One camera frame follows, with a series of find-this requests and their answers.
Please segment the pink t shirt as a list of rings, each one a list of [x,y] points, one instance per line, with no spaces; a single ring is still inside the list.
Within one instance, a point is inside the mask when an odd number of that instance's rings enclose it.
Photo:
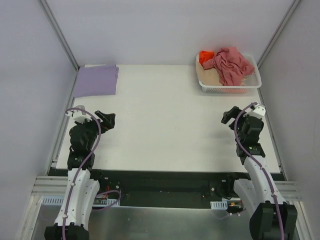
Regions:
[[[204,85],[244,86],[255,67],[235,46],[223,47],[218,52],[201,51],[196,65]]]

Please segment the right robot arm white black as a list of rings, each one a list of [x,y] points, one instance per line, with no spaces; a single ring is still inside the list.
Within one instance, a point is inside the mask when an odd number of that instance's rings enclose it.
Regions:
[[[244,109],[234,106],[224,112],[221,123],[233,130],[236,154],[250,177],[227,182],[225,192],[233,198],[239,196],[243,202],[250,215],[252,239],[292,240],[298,211],[278,190],[259,143],[265,114],[265,106],[257,102]]]

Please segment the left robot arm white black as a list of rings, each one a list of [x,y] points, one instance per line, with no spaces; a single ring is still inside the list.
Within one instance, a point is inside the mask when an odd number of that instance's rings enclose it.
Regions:
[[[45,228],[47,240],[88,240],[89,218],[96,195],[105,191],[101,171],[91,174],[101,135],[115,127],[115,113],[94,114],[82,106],[72,107],[66,115],[75,125],[69,130],[67,186],[59,213],[52,226]]]

